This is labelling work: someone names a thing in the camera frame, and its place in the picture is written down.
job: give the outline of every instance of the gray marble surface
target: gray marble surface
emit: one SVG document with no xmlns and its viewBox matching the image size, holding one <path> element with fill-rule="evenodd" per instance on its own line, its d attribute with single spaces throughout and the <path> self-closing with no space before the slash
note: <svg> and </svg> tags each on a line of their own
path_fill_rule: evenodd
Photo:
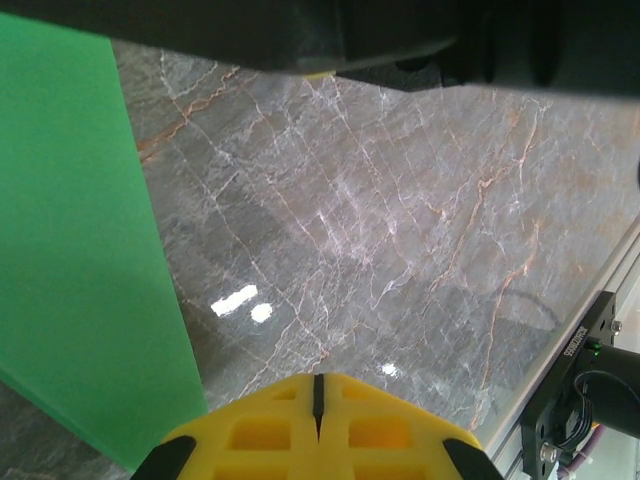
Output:
<svg viewBox="0 0 640 480">
<path fill-rule="evenodd" d="M 341 371 L 490 422 L 638 213 L 637 104 L 115 50 L 211 408 Z M 0 479 L 127 478 L 0 409 Z"/>
</svg>

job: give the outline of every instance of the green plastic sheet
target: green plastic sheet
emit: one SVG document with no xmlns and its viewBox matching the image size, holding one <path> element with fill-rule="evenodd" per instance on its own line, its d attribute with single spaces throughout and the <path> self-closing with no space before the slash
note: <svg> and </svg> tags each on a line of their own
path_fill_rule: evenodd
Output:
<svg viewBox="0 0 640 480">
<path fill-rule="evenodd" d="M 0 378 L 130 469 L 206 412 L 109 40 L 6 15 Z"/>
</svg>

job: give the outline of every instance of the screw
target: screw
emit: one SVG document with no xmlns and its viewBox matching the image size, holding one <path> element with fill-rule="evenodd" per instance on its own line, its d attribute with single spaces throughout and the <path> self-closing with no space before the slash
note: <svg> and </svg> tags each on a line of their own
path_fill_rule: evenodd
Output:
<svg viewBox="0 0 640 480">
<path fill-rule="evenodd" d="M 540 460 L 543 462 L 555 463 L 558 459 L 558 449 L 549 445 L 548 443 L 543 443 L 542 447 L 540 447 Z"/>
<path fill-rule="evenodd" d="M 611 331 L 616 336 L 620 335 L 620 332 L 622 331 L 622 322 L 620 320 L 614 320 L 611 322 Z"/>
</svg>

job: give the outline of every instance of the marble slab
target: marble slab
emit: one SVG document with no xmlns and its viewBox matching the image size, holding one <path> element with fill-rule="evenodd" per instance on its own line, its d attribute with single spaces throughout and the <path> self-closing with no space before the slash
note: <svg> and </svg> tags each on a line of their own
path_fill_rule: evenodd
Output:
<svg viewBox="0 0 640 480">
<path fill-rule="evenodd" d="M 475 429 L 638 214 L 637 103 L 115 51 L 211 408 L 340 371 Z M 0 479 L 127 478 L 0 408 Z"/>
</svg>

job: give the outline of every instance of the black rubber edge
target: black rubber edge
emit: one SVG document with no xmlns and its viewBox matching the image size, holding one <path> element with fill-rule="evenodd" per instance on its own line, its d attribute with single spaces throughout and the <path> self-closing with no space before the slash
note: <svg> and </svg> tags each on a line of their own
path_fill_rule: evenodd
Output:
<svg viewBox="0 0 640 480">
<path fill-rule="evenodd" d="M 455 438 L 442 442 L 462 480 L 504 480 L 487 454 Z"/>
<path fill-rule="evenodd" d="M 131 480 L 178 480 L 195 447 L 196 439 L 186 435 L 158 445 L 147 455 Z"/>
<path fill-rule="evenodd" d="M 324 375 L 322 373 L 313 377 L 313 418 L 316 419 L 316 432 L 320 440 L 320 427 L 324 415 Z"/>
</svg>

